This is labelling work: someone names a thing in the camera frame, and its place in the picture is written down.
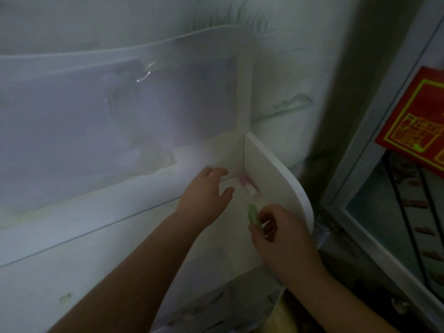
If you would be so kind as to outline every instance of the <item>metal frame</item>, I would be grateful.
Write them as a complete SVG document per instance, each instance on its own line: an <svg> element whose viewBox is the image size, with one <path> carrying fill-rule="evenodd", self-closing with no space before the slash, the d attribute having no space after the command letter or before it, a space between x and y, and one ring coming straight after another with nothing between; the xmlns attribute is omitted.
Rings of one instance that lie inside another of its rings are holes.
<svg viewBox="0 0 444 333"><path fill-rule="evenodd" d="M384 155L385 149L374 143L383 123L420 66L433 64L427 61L425 52L432 45L433 39L444 38L443 14L444 0L424 1L321 201L439 331L444 331L444 304L345 208Z"/></svg>

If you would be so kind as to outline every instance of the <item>right hand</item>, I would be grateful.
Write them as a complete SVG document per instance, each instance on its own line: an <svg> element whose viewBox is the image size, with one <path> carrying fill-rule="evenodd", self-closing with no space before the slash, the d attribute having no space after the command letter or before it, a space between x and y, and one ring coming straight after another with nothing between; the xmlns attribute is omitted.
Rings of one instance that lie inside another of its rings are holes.
<svg viewBox="0 0 444 333"><path fill-rule="evenodd" d="M263 207L258 214L265 237L249 225L254 247L276 277L294 292L327 276L305 224L281 205Z"/></svg>

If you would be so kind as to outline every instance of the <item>finger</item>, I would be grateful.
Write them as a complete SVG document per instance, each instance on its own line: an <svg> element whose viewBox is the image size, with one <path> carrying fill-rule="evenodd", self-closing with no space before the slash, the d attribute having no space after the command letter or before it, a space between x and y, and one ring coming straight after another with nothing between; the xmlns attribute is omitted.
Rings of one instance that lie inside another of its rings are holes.
<svg viewBox="0 0 444 333"><path fill-rule="evenodd" d="M276 220L276 214L280 215L284 211L284 208L279 204L270 204L263 207L258 213L258 219L265 223L269 220Z"/></svg>
<svg viewBox="0 0 444 333"><path fill-rule="evenodd" d="M267 240L268 242L273 242L273 241L274 241L274 238L276 237L276 234L277 234L277 233L278 233L278 232L277 232L276 230L272 231L271 233L269 233L269 234L267 235L266 240Z"/></svg>
<svg viewBox="0 0 444 333"><path fill-rule="evenodd" d="M233 193L234 193L234 187L228 187L227 189L224 190L222 195L219 197L219 199L221 201L221 207L223 207L223 210L226 209L226 207L230 203L231 199L233 198Z"/></svg>
<svg viewBox="0 0 444 333"><path fill-rule="evenodd" d="M226 170L225 168L217 167L213 169L213 171L208 175L208 177L219 183L220 180L222 179L222 176L225 176L228 173L229 171Z"/></svg>
<svg viewBox="0 0 444 333"><path fill-rule="evenodd" d="M269 243L262 236L261 231L258 229L257 226L250 224L248 225L248 230L251 233L251 240L253 241L254 247L259 252L259 254L262 255L262 253L267 250Z"/></svg>
<svg viewBox="0 0 444 333"><path fill-rule="evenodd" d="M276 221L270 221L267 224L265 224L263 231L265 235L268 235L269 233L271 233L272 231L276 231L278 229L278 224L276 223Z"/></svg>
<svg viewBox="0 0 444 333"><path fill-rule="evenodd" d="M205 167L204 169L201 170L201 172L197 176L205 177L205 176L208 176L212 171L213 171L213 168Z"/></svg>

